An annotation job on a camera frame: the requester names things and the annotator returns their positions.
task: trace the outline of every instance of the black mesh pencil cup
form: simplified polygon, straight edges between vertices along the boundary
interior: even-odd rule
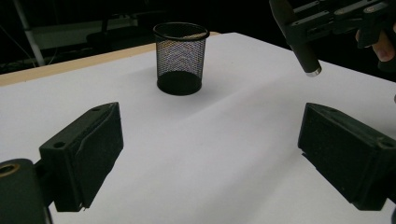
[[[187,22],[154,26],[157,86],[173,95],[190,95],[202,87],[206,28]]]

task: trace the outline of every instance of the dark background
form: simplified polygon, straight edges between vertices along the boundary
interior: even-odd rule
[[[188,21],[219,33],[237,32],[288,49],[285,38],[272,16],[268,1],[229,0],[20,0],[30,25],[46,26],[82,21],[99,21],[109,11],[165,9],[171,21]],[[290,0],[293,7],[311,1]],[[0,1],[0,25],[31,55],[30,46],[11,0]],[[373,51],[358,49],[355,33],[329,35],[310,43],[325,62],[338,64],[367,75],[396,81],[396,75],[376,68]],[[26,58],[0,30],[0,64]]]

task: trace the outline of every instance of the white paper surface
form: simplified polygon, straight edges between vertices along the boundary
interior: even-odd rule
[[[396,138],[395,83],[321,63],[307,77],[294,54],[240,35],[206,41],[203,87],[156,86],[155,52],[0,88],[0,158],[38,148],[88,109],[120,103],[124,149],[90,209],[54,223],[390,223],[362,212],[297,148],[304,107],[336,108]]]

